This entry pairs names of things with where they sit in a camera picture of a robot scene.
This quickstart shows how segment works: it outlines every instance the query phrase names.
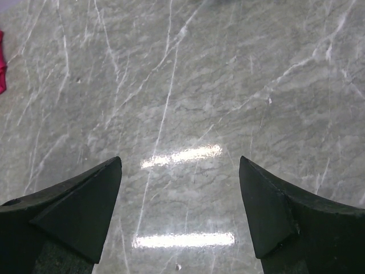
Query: marble floor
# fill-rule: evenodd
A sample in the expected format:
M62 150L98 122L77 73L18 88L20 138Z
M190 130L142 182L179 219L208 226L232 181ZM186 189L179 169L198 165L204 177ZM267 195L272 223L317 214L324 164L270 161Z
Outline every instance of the marble floor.
M245 155L365 208L365 1L23 0L0 14L0 203L119 155L94 273L262 273Z

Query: tile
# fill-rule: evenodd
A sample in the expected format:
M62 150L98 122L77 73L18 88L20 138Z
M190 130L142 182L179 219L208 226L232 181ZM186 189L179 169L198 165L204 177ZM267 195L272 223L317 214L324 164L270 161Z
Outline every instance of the tile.
M364 14L360 0L22 1L0 18L0 202L119 155L94 273L262 273L241 155L365 208Z
M14 6L18 2L20 2L20 0L2 0L0 3L0 13Z

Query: red fabric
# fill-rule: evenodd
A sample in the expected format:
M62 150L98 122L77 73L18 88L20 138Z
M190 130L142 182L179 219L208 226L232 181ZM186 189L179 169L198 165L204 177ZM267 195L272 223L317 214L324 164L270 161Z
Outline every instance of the red fabric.
M4 56L2 54L2 37L4 33L0 30L0 94L6 91L6 82L5 82L5 72L6 72L6 63L4 61Z

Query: floor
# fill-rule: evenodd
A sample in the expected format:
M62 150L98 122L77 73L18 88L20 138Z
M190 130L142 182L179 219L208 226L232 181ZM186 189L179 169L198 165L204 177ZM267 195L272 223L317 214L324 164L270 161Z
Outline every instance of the floor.
M245 155L365 208L365 1L23 0L0 17L0 203L119 155L94 273L262 273Z

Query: red cloth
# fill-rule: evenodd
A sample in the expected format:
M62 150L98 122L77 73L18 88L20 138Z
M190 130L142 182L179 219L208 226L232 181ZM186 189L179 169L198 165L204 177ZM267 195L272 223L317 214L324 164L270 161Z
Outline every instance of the red cloth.
M6 72L6 63L4 61L4 56L2 54L2 37L4 33L0 30L0 94L6 91L6 82L5 82L5 72Z

